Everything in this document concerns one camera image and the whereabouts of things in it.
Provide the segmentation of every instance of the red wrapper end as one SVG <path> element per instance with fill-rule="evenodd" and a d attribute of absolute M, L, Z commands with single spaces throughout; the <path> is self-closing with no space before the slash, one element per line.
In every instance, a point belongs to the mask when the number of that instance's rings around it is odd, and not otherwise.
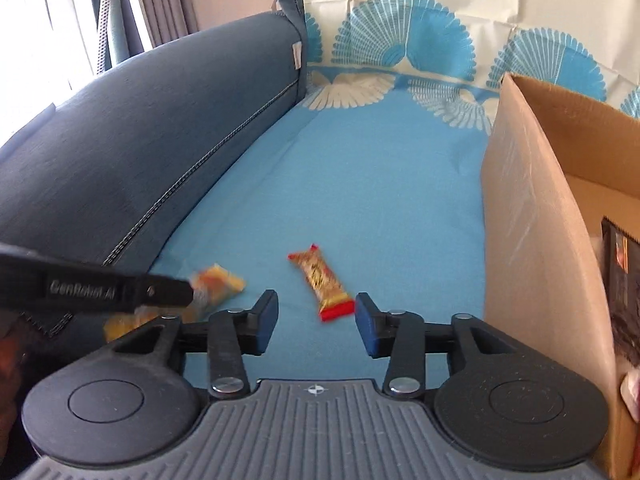
<path fill-rule="evenodd" d="M 337 317 L 349 316 L 350 314 L 354 313 L 355 305 L 355 301 L 349 300 L 338 303 L 329 308 L 324 308 L 320 311 L 320 319 L 322 320 L 322 322 L 325 322 L 336 319 Z"/>

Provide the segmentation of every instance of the ribbed surface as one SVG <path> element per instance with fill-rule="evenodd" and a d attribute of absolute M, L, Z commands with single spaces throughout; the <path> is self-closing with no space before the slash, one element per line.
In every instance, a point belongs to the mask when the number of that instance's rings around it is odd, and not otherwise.
<path fill-rule="evenodd" d="M 214 404 L 164 456 L 103 472 L 41 459 L 24 480 L 602 480 L 581 464 L 501 471 L 451 447 L 423 408 L 370 381 L 263 381 L 252 396 Z"/>

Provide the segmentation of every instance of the blue fabric surface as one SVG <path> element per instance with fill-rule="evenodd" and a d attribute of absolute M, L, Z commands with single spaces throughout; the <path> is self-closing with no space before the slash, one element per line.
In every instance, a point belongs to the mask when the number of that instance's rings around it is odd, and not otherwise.
<path fill-rule="evenodd" d="M 190 277 L 217 262 L 247 281 L 225 308 L 277 291 L 280 318 L 257 378 L 375 378 L 387 360 L 364 350 L 353 317 L 321 323 L 318 302 L 287 253 L 312 243 L 352 294 L 429 322 L 482 314 L 484 224 L 479 171 L 486 134 L 455 128 L 405 89 L 356 108 L 297 106 L 264 133 L 182 222 L 152 272 Z M 428 385 L 446 377 L 428 359 Z M 206 384 L 206 358 L 186 377 Z"/>

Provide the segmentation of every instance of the dark brown package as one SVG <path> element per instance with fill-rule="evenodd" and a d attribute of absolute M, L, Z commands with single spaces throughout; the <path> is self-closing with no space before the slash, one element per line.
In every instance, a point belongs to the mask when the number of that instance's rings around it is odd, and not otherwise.
<path fill-rule="evenodd" d="M 616 354 L 640 366 L 640 244 L 607 218 L 602 220 L 604 287 Z"/>

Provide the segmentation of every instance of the blurry snack wrapper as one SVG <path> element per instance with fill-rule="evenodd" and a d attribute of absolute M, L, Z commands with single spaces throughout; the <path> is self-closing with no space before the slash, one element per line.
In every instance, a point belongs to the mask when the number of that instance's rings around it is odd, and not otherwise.
<path fill-rule="evenodd" d="M 183 323 L 197 322 L 207 310 L 242 292 L 245 282 L 242 278 L 238 278 L 215 264 L 209 269 L 196 273 L 191 279 L 191 286 L 193 287 L 193 301 L 186 308 L 142 305 L 133 314 L 114 314 L 111 316 L 104 324 L 104 336 L 107 343 L 135 330 L 157 316 L 178 314 L 182 317 Z"/>
<path fill-rule="evenodd" d="M 318 297 L 322 321 L 353 314 L 353 298 L 344 291 L 318 246 L 312 245 L 308 251 L 292 253 L 288 258 L 304 272 L 307 283 Z"/>

